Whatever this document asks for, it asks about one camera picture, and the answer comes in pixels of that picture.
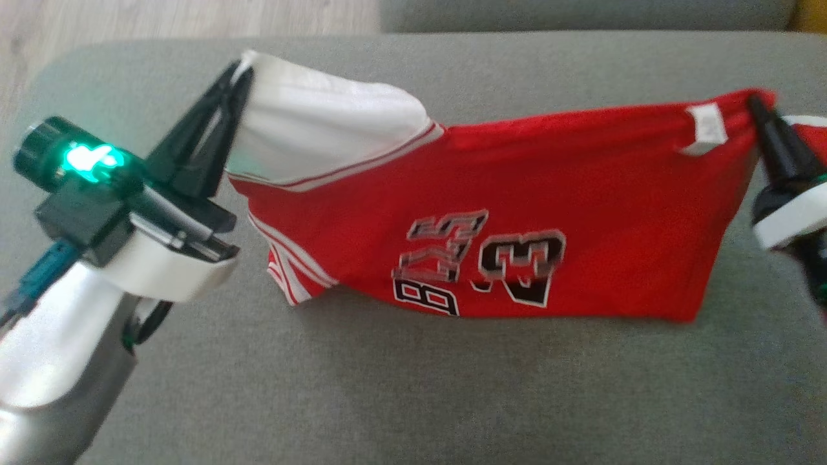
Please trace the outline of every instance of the white stripe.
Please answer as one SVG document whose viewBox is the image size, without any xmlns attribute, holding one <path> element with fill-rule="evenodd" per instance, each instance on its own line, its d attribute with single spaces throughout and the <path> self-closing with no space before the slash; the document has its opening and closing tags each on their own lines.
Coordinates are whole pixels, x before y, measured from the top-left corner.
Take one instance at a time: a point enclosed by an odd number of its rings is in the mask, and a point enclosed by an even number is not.
<svg viewBox="0 0 827 465">
<path fill-rule="evenodd" d="M 270 274 L 270 277 L 273 278 L 275 283 L 279 285 L 281 288 L 281 292 L 287 297 L 287 301 L 290 302 L 291 305 L 298 305 L 298 303 L 293 300 L 293 297 L 290 296 L 290 291 L 287 289 L 287 285 L 282 281 L 276 274 L 273 272 L 271 268 L 267 268 L 267 273 Z"/>
<path fill-rule="evenodd" d="M 333 173 L 329 176 L 316 178 L 314 180 L 309 180 L 309 181 L 303 182 L 301 184 L 291 185 L 289 187 L 281 187 L 281 189 L 288 190 L 290 192 L 307 192 L 308 190 L 315 189 L 320 185 L 330 184 L 333 181 L 346 178 L 347 176 L 355 175 L 356 173 L 361 173 L 362 171 L 368 171 L 370 169 L 376 168 L 377 166 L 384 165 L 385 163 L 388 163 L 389 161 L 396 160 L 397 158 L 400 158 L 403 155 L 407 155 L 410 152 L 415 151 L 416 149 L 418 149 L 421 146 L 424 146 L 424 145 L 429 144 L 433 141 L 436 141 L 439 137 L 442 136 L 442 134 L 444 132 L 445 132 L 445 130 L 442 129 L 442 127 L 437 124 L 433 127 L 433 129 L 426 136 L 417 136 L 417 137 L 422 137 L 422 138 L 419 139 L 418 141 L 416 141 L 415 143 L 413 143 L 409 146 L 406 146 L 404 149 L 399 150 L 395 153 L 393 151 L 391 151 L 391 152 L 389 152 L 389 154 L 383 155 L 381 157 L 377 157 L 377 159 L 375 161 L 372 161 L 371 163 L 365 163 L 364 165 L 354 166 L 350 169 L 341 170 L 341 171 Z"/>
<path fill-rule="evenodd" d="M 801 124 L 812 127 L 827 127 L 827 117 L 811 115 L 787 115 L 784 117 L 787 124 Z"/>
<path fill-rule="evenodd" d="M 293 297 L 295 297 L 299 303 L 313 298 L 308 290 L 304 289 L 301 281 L 299 281 L 299 278 L 296 277 L 296 274 L 293 272 L 293 268 L 290 267 L 287 257 L 284 255 L 286 252 L 281 247 L 278 247 L 276 251 L 279 253 L 281 269 L 284 270 L 284 279 L 290 286 L 290 290 L 293 291 Z"/>
<path fill-rule="evenodd" d="M 331 287 L 333 287 L 333 286 L 335 285 L 335 283 L 334 283 L 334 284 L 329 284 L 329 283 L 325 282 L 325 281 L 324 281 L 324 280 L 322 280 L 322 278 L 320 278 L 320 277 L 319 277 L 316 273 L 313 273 L 312 271 L 310 271 L 310 270 L 309 270 L 309 269 L 308 269 L 308 268 L 307 268 L 307 267 L 306 267 L 306 266 L 305 266 L 305 265 L 304 265 L 301 261 L 299 261 L 299 260 L 298 260 L 295 256 L 293 256 L 293 255 L 290 253 L 290 251 L 289 251 L 289 250 L 287 250 L 286 248 L 284 248 L 284 246 L 282 246 L 282 245 L 281 245 L 281 244 L 279 244 L 278 242 L 276 242 L 276 241 L 274 241 L 274 240 L 270 239 L 269 237 L 265 237 L 265 239 L 267 239 L 267 242 L 269 242 L 269 243 L 270 243 L 270 251 L 271 251 L 271 252 L 273 252 L 274 254 L 276 254 L 276 251 L 274 250 L 274 247 L 279 247 L 279 248 L 281 248 L 281 250 L 284 252 L 284 254 L 286 254 L 286 255 L 287 255 L 287 259 L 288 259 L 289 263 L 291 263 L 291 264 L 293 264 L 293 265 L 296 265 L 296 267 L 298 267 L 298 268 L 299 268 L 299 271 L 301 271 L 301 272 L 302 272 L 305 276 L 307 276 L 308 278 L 310 278 L 310 280 L 312 280 L 312 281 L 313 281 L 313 282 L 315 282 L 316 284 L 318 284 L 318 285 L 320 285 L 320 286 L 322 286 L 322 287 L 324 287 L 324 288 L 328 288 L 328 289 L 329 289 L 329 288 L 331 288 Z"/>
<path fill-rule="evenodd" d="M 290 250 L 288 250 L 285 245 L 279 244 L 276 240 L 274 240 L 271 237 L 267 236 L 264 233 L 264 231 L 260 230 L 260 232 L 261 232 L 261 235 L 265 237 L 267 242 L 270 243 L 270 250 L 273 253 L 276 253 L 275 250 L 274 250 L 274 247 L 280 248 L 282 250 L 282 252 L 287 256 L 287 259 L 289 260 L 289 263 L 292 263 L 292 264 L 296 265 L 299 268 L 299 270 L 302 271 L 313 282 L 315 282 L 316 284 L 318 284 L 318 285 L 320 285 L 324 288 L 328 288 L 328 289 L 335 286 L 336 284 L 338 284 L 338 282 L 336 282 L 336 281 L 331 282 L 331 281 L 324 280 L 321 276 L 319 276 L 318 274 L 316 274 L 316 273 L 312 272 L 311 270 L 309 270 L 307 268 L 307 266 L 304 265 L 304 263 L 302 263 L 298 258 L 296 258 L 292 253 L 290 253 Z"/>
<path fill-rule="evenodd" d="M 315 178 L 315 179 L 312 179 L 312 180 L 308 180 L 306 182 L 302 182 L 302 183 L 299 183 L 299 184 L 296 184 L 296 185 L 290 185 L 290 186 L 278 185 L 278 184 L 275 184 L 275 183 L 268 182 L 267 180 L 265 180 L 265 179 L 263 179 L 263 178 L 261 178 L 257 175 L 253 175 L 252 173 L 237 173 L 237 174 L 235 174 L 235 173 L 231 173 L 231 172 L 228 171 L 227 175 L 231 178 L 234 178 L 234 179 L 243 180 L 243 181 L 246 181 L 246 182 L 252 182 L 252 183 L 256 183 L 256 184 L 269 185 L 269 186 L 272 186 L 272 187 L 277 187 L 277 188 L 282 189 L 282 190 L 287 190 L 289 192 L 307 192 L 308 190 L 315 189 L 315 188 L 317 188 L 321 185 L 330 184 L 333 181 L 340 180 L 340 179 L 346 178 L 347 176 L 355 175 L 356 173 L 361 173 L 362 171 L 367 171 L 367 170 L 376 168 L 377 166 L 384 165 L 385 163 L 388 163 L 389 161 L 396 160 L 397 158 L 400 158 L 403 155 L 407 155 L 410 152 L 418 149 L 421 146 L 424 146 L 424 145 L 429 144 L 433 141 L 436 141 L 444 133 L 445 133 L 445 130 L 442 129 L 441 126 L 436 124 L 430 129 L 430 131 L 424 133 L 425 134 L 424 136 L 422 134 L 419 134 L 416 137 L 411 137 L 411 140 L 413 140 L 417 137 L 421 137 L 421 138 L 419 140 L 417 140 L 416 142 L 414 142 L 413 144 L 411 144 L 410 146 L 406 146 L 405 148 L 398 149 L 398 151 L 389 151 L 387 154 L 384 154 L 382 156 L 377 156 L 375 161 L 365 163 L 364 165 L 353 166 L 350 169 L 344 169 L 344 170 L 341 170 L 341 171 L 337 171 L 337 172 L 331 173 L 330 175 L 323 176 L 323 177 L 320 177 L 320 178 Z"/>
<path fill-rule="evenodd" d="M 268 264 L 267 264 L 267 268 L 271 269 L 272 271 L 275 271 L 276 273 L 278 273 L 278 274 L 279 274 L 279 276 L 281 276 L 281 269 L 280 269 L 280 267 L 279 267 L 279 263 L 278 263 L 278 262 L 271 262 L 271 263 L 268 263 Z"/>
<path fill-rule="evenodd" d="M 255 215 L 252 213 L 249 214 L 250 221 L 253 223 L 253 226 L 259 228 L 261 231 L 270 234 L 272 237 L 277 239 L 280 244 L 280 247 L 285 247 L 287 252 L 292 252 L 292 256 L 294 256 L 295 261 L 300 261 L 303 265 L 305 265 L 309 271 L 315 273 L 319 280 L 317 281 L 324 287 L 332 287 L 334 285 L 339 284 L 339 281 L 334 280 L 323 268 L 319 265 L 309 253 L 307 253 L 299 244 L 290 240 L 289 237 L 282 234 L 279 230 L 271 227 L 269 224 L 264 223 L 260 219 L 256 218 Z"/>
<path fill-rule="evenodd" d="M 280 280 L 282 279 L 281 271 L 279 271 L 279 269 L 276 268 L 275 266 L 268 266 L 267 270 L 269 270 L 271 273 L 274 273 L 278 277 L 278 279 L 280 279 Z"/>
</svg>

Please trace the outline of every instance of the blue cable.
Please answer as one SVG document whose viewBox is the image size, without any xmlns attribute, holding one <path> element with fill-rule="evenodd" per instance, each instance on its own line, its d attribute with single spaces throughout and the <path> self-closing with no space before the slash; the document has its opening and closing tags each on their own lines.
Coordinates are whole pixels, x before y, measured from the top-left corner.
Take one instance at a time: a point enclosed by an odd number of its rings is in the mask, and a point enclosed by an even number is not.
<svg viewBox="0 0 827 465">
<path fill-rule="evenodd" d="M 37 305 L 37 300 L 74 265 L 81 251 L 61 239 L 20 278 L 19 287 L 2 301 L 0 327 L 17 315 L 26 316 Z"/>
</svg>

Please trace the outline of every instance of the gray couch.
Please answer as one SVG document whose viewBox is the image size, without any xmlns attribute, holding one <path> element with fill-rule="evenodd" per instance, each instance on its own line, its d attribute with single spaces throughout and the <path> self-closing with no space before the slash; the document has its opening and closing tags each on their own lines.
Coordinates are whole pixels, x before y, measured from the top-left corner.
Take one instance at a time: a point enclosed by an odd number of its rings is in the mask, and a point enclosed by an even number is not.
<svg viewBox="0 0 827 465">
<path fill-rule="evenodd" d="M 776 89 L 790 112 L 827 114 L 818 36 L 271 38 L 80 50 L 40 75 L 9 133 L 59 113 L 146 153 L 246 47 L 397 85 L 447 124 L 748 86 Z M 8 167 L 0 176 L 8 287 L 45 246 L 30 214 L 44 195 Z M 827 331 L 795 264 L 753 240 L 761 186 L 759 172 L 687 325 L 449 319 L 344 289 L 291 309 L 264 271 L 264 241 L 241 222 L 240 268 L 139 348 L 82 463 L 827 463 Z M 245 212 L 229 186 L 218 200 Z"/>
<path fill-rule="evenodd" d="M 380 0 L 385 32 L 783 30 L 795 0 Z"/>
</svg>

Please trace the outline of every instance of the basketball jersey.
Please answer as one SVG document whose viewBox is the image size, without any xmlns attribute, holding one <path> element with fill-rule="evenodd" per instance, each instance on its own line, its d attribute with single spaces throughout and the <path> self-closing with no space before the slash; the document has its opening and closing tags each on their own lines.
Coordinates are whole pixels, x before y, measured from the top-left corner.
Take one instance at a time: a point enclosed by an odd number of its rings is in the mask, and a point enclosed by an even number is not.
<svg viewBox="0 0 827 465">
<path fill-rule="evenodd" d="M 692 320 L 756 158 L 745 89 L 443 126 L 387 84 L 265 55 L 227 165 L 291 304 Z"/>
</svg>

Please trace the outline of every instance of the clothing tag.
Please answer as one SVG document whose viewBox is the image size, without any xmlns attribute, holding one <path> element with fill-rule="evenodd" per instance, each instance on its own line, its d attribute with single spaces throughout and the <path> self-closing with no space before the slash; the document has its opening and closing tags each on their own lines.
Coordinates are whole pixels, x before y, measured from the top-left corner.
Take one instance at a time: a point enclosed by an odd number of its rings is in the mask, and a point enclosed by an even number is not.
<svg viewBox="0 0 827 465">
<path fill-rule="evenodd" d="M 701 156 L 727 142 L 724 115 L 717 103 L 686 109 L 695 119 L 695 142 L 683 149 L 690 156 Z"/>
</svg>

